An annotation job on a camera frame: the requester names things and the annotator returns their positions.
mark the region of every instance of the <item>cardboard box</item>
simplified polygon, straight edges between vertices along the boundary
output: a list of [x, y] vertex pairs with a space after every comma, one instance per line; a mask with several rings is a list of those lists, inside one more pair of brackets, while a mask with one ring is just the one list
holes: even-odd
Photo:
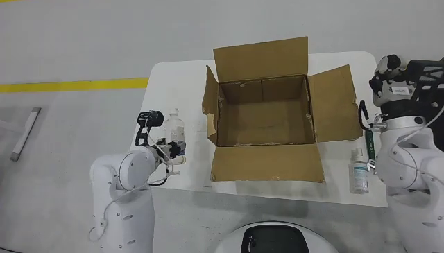
[[323, 182], [316, 142], [356, 139], [349, 66], [308, 76], [308, 38], [214, 49], [203, 113], [213, 181]]

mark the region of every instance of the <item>white bottle cap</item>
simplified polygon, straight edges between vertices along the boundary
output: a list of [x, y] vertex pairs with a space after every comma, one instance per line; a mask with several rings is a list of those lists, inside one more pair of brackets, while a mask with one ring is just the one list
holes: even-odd
[[179, 109], [177, 107], [170, 109], [169, 114], [179, 114]]

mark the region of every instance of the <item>black cable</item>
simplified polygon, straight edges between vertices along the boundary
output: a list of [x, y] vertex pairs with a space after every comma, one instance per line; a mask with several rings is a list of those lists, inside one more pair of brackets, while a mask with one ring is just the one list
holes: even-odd
[[366, 102], [364, 100], [361, 100], [361, 102], [359, 102], [358, 119], [359, 119], [359, 124], [360, 124], [361, 128], [365, 131], [370, 131], [370, 129], [362, 123], [362, 114], [364, 114], [365, 119], [368, 120], [368, 118], [369, 118], [368, 111], [367, 111], [367, 107], [366, 107]]
[[6, 248], [3, 248], [3, 247], [0, 247], [0, 250], [7, 251], [7, 252], [12, 252], [12, 253], [21, 253], [21, 252], [14, 251], [14, 250], [11, 250], [11, 249], [6, 249]]
[[[168, 175], [169, 173], [169, 169], [168, 166], [165, 164], [166, 166], [166, 175]], [[162, 186], [163, 184], [165, 184], [167, 182], [168, 178], [166, 178], [165, 180], [161, 181], [160, 183], [157, 184], [150, 184], [150, 186]]]

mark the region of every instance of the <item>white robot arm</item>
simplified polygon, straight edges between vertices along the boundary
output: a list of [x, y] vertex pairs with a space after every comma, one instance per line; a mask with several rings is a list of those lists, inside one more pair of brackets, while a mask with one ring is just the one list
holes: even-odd
[[439, 110], [435, 92], [443, 71], [444, 62], [412, 60], [400, 67], [392, 55], [370, 81], [373, 102], [383, 113], [372, 125], [381, 132], [376, 171], [387, 185], [388, 207], [408, 253], [444, 252], [444, 152], [428, 128], [444, 107], [429, 123], [423, 117]]
[[[162, 184], [170, 175], [178, 174], [173, 168], [168, 169], [170, 163], [165, 159], [173, 159], [185, 149], [184, 142], [165, 144], [164, 139], [148, 145], [149, 130], [161, 126], [163, 120], [160, 112], [141, 113], [136, 144], [143, 139], [143, 145], [126, 154], [99, 157], [91, 166], [96, 226], [89, 231], [89, 239], [97, 241], [106, 253], [153, 252], [154, 206], [150, 185]], [[166, 164], [165, 178], [149, 181], [161, 163]], [[95, 239], [91, 237], [94, 229]]]

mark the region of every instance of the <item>water bottle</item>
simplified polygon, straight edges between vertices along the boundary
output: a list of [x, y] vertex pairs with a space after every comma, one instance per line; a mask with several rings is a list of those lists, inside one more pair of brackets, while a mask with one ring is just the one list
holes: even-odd
[[[167, 143], [172, 141], [176, 143], [185, 141], [185, 124], [179, 118], [179, 109], [177, 108], [169, 112], [169, 119], [165, 121], [165, 138]], [[171, 161], [174, 165], [185, 163], [185, 151], [180, 152], [180, 154]]]
[[352, 151], [352, 167], [353, 167], [353, 191], [354, 193], [368, 193], [367, 180], [367, 162], [362, 155], [362, 148], [356, 148]]

